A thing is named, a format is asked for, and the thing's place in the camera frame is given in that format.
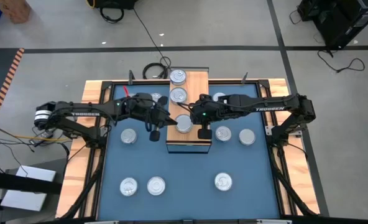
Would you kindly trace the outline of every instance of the wooden table frame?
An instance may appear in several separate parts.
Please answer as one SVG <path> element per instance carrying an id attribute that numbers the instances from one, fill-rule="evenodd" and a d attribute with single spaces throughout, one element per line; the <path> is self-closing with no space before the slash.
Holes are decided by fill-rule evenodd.
<path id="1" fill-rule="evenodd" d="M 256 84 L 259 94 L 262 96 L 286 96 L 288 88 L 285 79 L 248 79 L 246 83 Z M 127 85 L 127 80 L 95 80 L 87 81 L 83 92 L 82 103 L 99 103 L 108 101 L 114 94 L 115 85 Z M 133 80 L 133 85 L 168 85 L 169 80 Z M 210 85 L 240 85 L 240 79 L 209 79 Z M 290 113 L 287 111 L 280 112 L 263 112 L 265 125 L 273 126 L 281 124 Z M 85 126 L 100 126 L 105 121 L 99 118 L 80 118 L 79 123 Z M 301 138 L 295 136 L 289 137 L 289 143 L 300 148 L 302 147 Z M 84 145 L 82 139 L 74 140 L 71 147 L 71 155 Z M 280 167 L 284 176 L 289 179 L 292 187 L 295 189 L 300 198 L 307 206 L 319 213 L 316 195 L 311 180 L 308 162 L 304 152 L 293 147 L 285 146 L 278 156 L 278 149 L 274 148 L 275 161 Z M 65 172 L 63 187 L 58 203 L 56 217 L 62 216 L 83 189 L 84 183 L 88 181 L 92 172 L 94 172 L 99 161 L 100 152 L 98 149 L 84 148 L 79 152 L 67 165 Z M 288 197 L 283 185 L 274 180 L 275 192 L 278 200 L 278 209 L 280 215 L 301 215 L 299 209 L 294 205 Z M 93 186 L 88 194 L 87 200 L 83 203 L 81 210 L 76 214 L 79 217 L 97 216 L 99 191 L 101 188 L 101 180 Z"/>

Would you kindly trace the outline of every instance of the blue table surface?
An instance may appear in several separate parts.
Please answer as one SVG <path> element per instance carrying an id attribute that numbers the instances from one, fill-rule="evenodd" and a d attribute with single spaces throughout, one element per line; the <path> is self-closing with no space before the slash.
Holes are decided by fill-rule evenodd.
<path id="1" fill-rule="evenodd" d="M 169 94 L 168 85 L 134 85 L 128 90 Z M 210 85 L 210 95 L 216 92 L 257 97 L 253 84 Z M 123 88 L 117 86 L 114 98 L 123 96 Z M 219 142 L 214 137 L 214 130 L 222 125 L 231 129 L 232 138 L 228 142 Z M 121 142 L 121 132 L 126 128 L 137 132 L 134 144 Z M 244 128 L 255 133 L 256 140 L 251 146 L 239 142 L 239 132 Z M 119 122 L 108 137 L 98 220 L 278 218 L 260 113 L 213 123 L 211 129 L 214 138 L 208 154 L 169 154 L 166 128 L 160 130 L 158 142 L 150 142 L 144 123 L 133 119 Z M 214 178 L 220 172 L 232 178 L 232 187 L 227 192 L 214 186 Z M 165 180 L 162 195 L 153 196 L 147 191 L 147 182 L 153 176 Z M 119 190 L 126 177 L 133 177 L 138 183 L 137 192 L 131 197 L 123 196 Z"/>

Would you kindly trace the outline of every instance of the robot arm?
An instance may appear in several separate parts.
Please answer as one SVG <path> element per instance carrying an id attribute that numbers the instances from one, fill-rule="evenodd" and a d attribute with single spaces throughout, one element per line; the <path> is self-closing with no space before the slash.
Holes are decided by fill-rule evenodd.
<path id="1" fill-rule="evenodd" d="M 167 97 L 163 96 L 158 102 L 154 102 L 151 95 L 147 93 L 138 93 L 133 97 L 124 97 L 103 104 L 48 102 L 36 108 L 34 124 L 39 130 L 58 128 L 68 137 L 81 136 L 89 147 L 103 147 L 106 139 L 101 135 L 99 127 L 88 128 L 67 117 L 100 116 L 109 118 L 115 124 L 132 118 L 145 122 L 148 132 L 151 132 L 150 140 L 158 141 L 160 128 L 177 124 L 163 108 L 166 104 Z"/>
<path id="2" fill-rule="evenodd" d="M 306 96 L 289 95 L 284 97 L 251 98 L 247 95 L 220 96 L 213 101 L 210 95 L 200 95 L 200 99 L 189 105 L 193 124 L 200 124 L 200 139 L 211 139 L 210 123 L 231 118 L 240 118 L 253 112 L 289 111 L 291 115 L 280 125 L 272 129 L 275 143 L 286 141 L 289 133 L 299 125 L 310 123 L 315 119 L 314 107 Z"/>

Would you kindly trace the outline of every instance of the black metal frame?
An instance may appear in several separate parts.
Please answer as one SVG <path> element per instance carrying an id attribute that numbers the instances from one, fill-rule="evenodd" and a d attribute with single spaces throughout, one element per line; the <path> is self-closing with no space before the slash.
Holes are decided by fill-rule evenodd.
<path id="1" fill-rule="evenodd" d="M 241 79 L 237 79 L 237 80 L 209 80 L 209 85 L 254 84 L 255 87 L 256 87 L 258 96 L 262 96 L 262 91 L 261 91 L 262 88 L 265 88 L 265 92 L 267 93 L 267 96 L 271 96 L 271 91 L 270 91 L 268 80 L 246 80 L 245 83 L 241 83 L 241 82 L 242 82 Z M 113 99 L 116 86 L 128 85 L 128 84 L 129 84 L 128 80 L 116 81 L 116 82 L 103 81 L 103 83 L 101 85 L 101 94 L 100 94 L 99 102 L 104 102 L 105 93 L 106 93 L 107 89 L 109 90 L 109 96 L 108 96 L 109 98 L 108 99 L 111 100 L 111 99 Z M 169 85 L 169 84 L 170 84 L 169 80 L 132 80 L 130 85 Z M 266 113 L 271 114 L 273 125 L 278 125 L 277 117 L 276 117 L 276 115 L 273 111 L 260 113 L 261 118 L 262 118 L 262 122 L 265 125 L 267 125 Z M 96 126 L 100 127 L 100 118 L 97 118 Z M 273 150 L 272 147 L 267 146 L 267 149 L 269 150 L 269 154 L 274 154 L 274 152 L 272 152 L 272 150 Z M 88 161 L 88 167 L 87 167 L 88 170 L 86 171 L 85 185 L 86 185 L 86 183 L 88 183 L 88 180 L 91 177 L 91 170 L 92 170 L 92 167 L 94 165 L 95 150 L 96 149 L 91 149 L 91 152 L 90 152 L 91 154 L 90 154 L 89 161 Z M 286 163 L 285 155 L 283 153 L 283 149 L 278 149 L 278 156 L 280 158 L 282 173 L 283 173 L 284 177 L 286 178 L 286 180 L 290 183 L 288 169 L 287 169 L 287 163 Z M 271 173 L 272 173 L 272 170 L 273 170 L 274 167 L 273 167 L 273 163 L 272 163 L 271 159 L 273 159 L 273 158 L 271 158 L 269 156 L 269 159 L 270 159 Z M 103 168 L 104 163 L 105 163 L 105 156 L 103 156 L 102 161 L 99 161 L 99 162 L 103 163 L 103 165 L 102 165 L 102 168 Z M 273 178 L 273 182 L 274 182 L 275 196 L 277 198 L 278 211 L 279 211 L 280 217 L 283 217 L 286 214 L 285 214 L 285 209 L 284 209 L 284 206 L 283 206 L 283 198 L 282 198 L 282 194 L 281 194 L 281 190 L 280 190 L 279 181 L 278 181 L 278 178 L 276 178 L 274 175 L 272 175 L 272 178 Z M 98 179 L 97 182 L 95 183 L 96 187 L 94 189 L 95 193 L 94 193 L 92 209 L 91 209 L 91 216 L 92 217 L 97 216 L 99 195 L 100 195 L 100 191 L 101 191 L 101 181 L 102 181 L 102 178 Z M 87 200 L 85 200 L 82 203 L 82 206 L 81 206 L 80 212 L 79 212 L 79 218 L 84 217 L 85 210 L 86 210 L 86 201 Z M 289 197 L 289 205 L 290 205 L 290 213 L 292 215 L 296 215 L 297 214 L 296 206 L 295 206 L 295 204 L 293 203 L 293 200 L 290 197 Z"/>

